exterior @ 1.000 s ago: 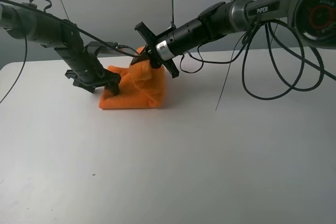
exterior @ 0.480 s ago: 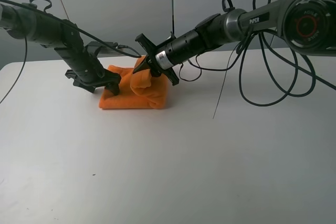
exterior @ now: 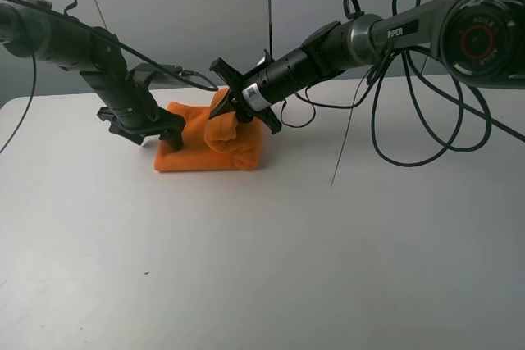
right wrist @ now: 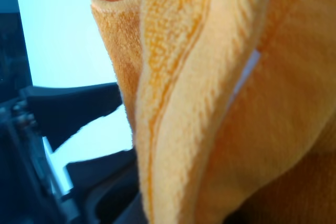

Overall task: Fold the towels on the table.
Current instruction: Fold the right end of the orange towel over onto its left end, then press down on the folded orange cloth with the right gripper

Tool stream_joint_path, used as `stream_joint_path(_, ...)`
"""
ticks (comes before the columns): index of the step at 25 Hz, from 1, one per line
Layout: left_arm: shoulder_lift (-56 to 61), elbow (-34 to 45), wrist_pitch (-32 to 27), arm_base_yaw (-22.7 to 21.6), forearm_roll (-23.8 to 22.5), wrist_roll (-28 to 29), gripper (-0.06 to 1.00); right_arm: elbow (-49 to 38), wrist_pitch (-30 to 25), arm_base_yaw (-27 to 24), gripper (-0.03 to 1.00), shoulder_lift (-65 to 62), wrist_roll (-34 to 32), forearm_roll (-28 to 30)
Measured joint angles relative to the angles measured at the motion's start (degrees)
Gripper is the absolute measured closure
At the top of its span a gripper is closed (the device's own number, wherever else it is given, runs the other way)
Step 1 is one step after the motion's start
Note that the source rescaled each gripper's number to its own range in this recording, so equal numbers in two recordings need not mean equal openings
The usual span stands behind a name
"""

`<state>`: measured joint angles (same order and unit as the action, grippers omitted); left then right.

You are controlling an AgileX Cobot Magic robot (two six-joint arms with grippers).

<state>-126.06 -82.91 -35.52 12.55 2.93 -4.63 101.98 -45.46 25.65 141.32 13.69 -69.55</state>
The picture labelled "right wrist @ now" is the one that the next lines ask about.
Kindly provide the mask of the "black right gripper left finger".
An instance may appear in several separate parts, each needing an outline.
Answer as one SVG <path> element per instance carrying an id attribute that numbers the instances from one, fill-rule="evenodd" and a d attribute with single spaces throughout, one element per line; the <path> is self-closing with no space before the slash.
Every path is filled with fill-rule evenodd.
<path id="1" fill-rule="evenodd" d="M 52 151 L 83 126 L 113 113 L 122 105 L 115 82 L 75 88 L 30 86 L 26 88 L 26 101 Z"/>

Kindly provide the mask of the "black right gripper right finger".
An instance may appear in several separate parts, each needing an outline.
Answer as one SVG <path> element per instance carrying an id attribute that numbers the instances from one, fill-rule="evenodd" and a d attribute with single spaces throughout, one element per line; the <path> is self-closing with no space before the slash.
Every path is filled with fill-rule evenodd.
<path id="1" fill-rule="evenodd" d="M 73 223 L 146 223 L 134 149 L 66 166 L 78 211 Z"/>

